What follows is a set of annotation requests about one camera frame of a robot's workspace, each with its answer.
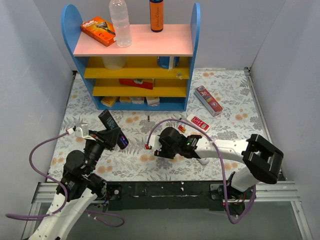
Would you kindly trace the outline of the black tv remote control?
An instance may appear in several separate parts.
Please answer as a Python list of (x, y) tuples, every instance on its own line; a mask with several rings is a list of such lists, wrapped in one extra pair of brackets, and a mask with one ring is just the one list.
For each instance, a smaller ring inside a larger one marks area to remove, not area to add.
[(99, 114), (98, 118), (107, 131), (118, 130), (117, 145), (121, 150), (124, 150), (128, 146), (129, 140), (122, 132), (121, 128), (118, 126), (110, 111), (108, 109), (105, 109), (102, 113)]

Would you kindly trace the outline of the white and red remote control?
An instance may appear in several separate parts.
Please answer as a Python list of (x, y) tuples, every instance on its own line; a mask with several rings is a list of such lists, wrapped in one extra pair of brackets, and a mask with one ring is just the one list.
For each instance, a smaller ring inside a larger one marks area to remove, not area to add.
[(200, 158), (200, 159), (198, 159), (198, 161), (203, 166), (207, 165), (210, 162), (210, 160), (207, 158)]

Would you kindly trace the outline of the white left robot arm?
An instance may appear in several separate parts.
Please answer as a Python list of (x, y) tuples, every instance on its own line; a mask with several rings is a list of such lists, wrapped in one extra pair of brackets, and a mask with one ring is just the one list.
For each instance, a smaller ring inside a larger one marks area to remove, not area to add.
[(65, 240), (87, 207), (108, 194), (107, 181), (94, 170), (103, 151), (116, 146), (120, 128), (92, 131), (78, 126), (65, 133), (85, 139), (85, 147), (68, 154), (52, 203), (31, 240)]

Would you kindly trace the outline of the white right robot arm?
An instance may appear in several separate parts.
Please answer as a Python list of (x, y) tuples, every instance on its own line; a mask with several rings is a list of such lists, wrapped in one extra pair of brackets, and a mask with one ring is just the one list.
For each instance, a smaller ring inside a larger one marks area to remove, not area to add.
[(185, 136), (167, 127), (159, 135), (151, 135), (147, 145), (156, 157), (166, 159), (180, 155), (187, 159), (222, 158), (244, 164), (245, 168), (228, 180), (226, 192), (232, 199), (259, 182), (276, 184), (284, 157), (281, 150), (259, 134), (252, 134), (249, 139), (212, 141), (198, 134)]

